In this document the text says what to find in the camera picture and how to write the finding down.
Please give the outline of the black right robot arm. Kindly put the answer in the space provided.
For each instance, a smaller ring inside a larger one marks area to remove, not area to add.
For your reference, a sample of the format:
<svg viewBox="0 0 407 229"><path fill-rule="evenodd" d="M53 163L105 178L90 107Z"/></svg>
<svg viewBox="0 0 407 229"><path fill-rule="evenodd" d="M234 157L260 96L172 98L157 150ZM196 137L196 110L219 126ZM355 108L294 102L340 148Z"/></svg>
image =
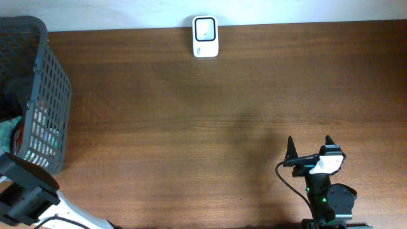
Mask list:
<svg viewBox="0 0 407 229"><path fill-rule="evenodd" d="M327 135L318 153L298 156L292 137L288 137L287 151L282 162L275 168L277 177L307 204L311 219L303 219L298 225L302 229L318 228L371 228L365 223L350 224L352 209L357 199L355 189L341 184L333 184L330 177L340 171L346 154ZM279 174L279 167L292 167L292 177L303 177L306 182L306 195L293 188Z"/></svg>

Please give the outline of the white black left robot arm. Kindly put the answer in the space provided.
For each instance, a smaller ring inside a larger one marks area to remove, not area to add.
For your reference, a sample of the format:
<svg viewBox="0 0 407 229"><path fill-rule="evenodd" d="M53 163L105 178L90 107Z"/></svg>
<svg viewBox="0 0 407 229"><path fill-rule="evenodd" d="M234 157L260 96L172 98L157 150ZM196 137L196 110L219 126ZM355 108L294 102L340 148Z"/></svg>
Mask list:
<svg viewBox="0 0 407 229"><path fill-rule="evenodd" d="M40 166L11 153L1 155L1 176L12 183L1 192L1 222L9 226L25 224L36 228L119 229L71 203L59 184Z"/></svg>

